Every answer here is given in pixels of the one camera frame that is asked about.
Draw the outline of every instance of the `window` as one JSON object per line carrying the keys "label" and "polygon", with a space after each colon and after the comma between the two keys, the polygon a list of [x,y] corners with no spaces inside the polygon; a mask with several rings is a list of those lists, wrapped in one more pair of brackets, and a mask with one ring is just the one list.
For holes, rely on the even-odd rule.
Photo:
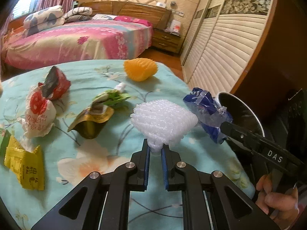
{"label": "window", "polygon": [[13,9],[13,20],[28,13],[32,13],[38,0],[19,0]]}

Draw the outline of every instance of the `pink bedspread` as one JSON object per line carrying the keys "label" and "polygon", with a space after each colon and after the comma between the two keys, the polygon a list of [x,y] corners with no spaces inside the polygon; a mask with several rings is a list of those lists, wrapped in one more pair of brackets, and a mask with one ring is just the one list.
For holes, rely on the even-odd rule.
{"label": "pink bedspread", "polygon": [[91,20],[69,23],[20,39],[7,49],[6,63],[32,70],[90,59],[133,59],[151,45],[152,27]]}

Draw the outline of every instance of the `white pillow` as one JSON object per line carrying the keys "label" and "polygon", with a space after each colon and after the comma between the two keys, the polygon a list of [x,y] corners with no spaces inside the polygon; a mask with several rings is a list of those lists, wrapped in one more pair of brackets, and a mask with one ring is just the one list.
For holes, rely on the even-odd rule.
{"label": "white pillow", "polygon": [[93,16],[92,20],[113,20],[117,16],[105,15],[105,14],[96,14]]}

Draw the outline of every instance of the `blue wrapper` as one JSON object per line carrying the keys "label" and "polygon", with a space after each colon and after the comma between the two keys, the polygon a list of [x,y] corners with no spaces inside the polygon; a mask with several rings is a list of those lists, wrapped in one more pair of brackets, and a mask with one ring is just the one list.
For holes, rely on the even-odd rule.
{"label": "blue wrapper", "polygon": [[183,101],[198,117],[200,125],[210,138],[215,143],[221,144],[226,139],[226,135],[220,130],[221,123],[232,122],[232,116],[227,112],[227,108],[217,103],[210,92],[198,87],[193,88]]}

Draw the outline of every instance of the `human hand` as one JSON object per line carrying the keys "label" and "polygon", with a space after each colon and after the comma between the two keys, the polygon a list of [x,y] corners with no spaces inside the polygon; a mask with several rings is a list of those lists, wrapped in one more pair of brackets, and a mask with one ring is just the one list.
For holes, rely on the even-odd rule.
{"label": "human hand", "polygon": [[295,187],[290,195],[272,192],[271,174],[262,176],[256,190],[260,191],[256,205],[266,214],[269,213],[269,207],[279,210],[276,216],[270,216],[272,220],[280,227],[286,229],[298,216],[298,191]]}

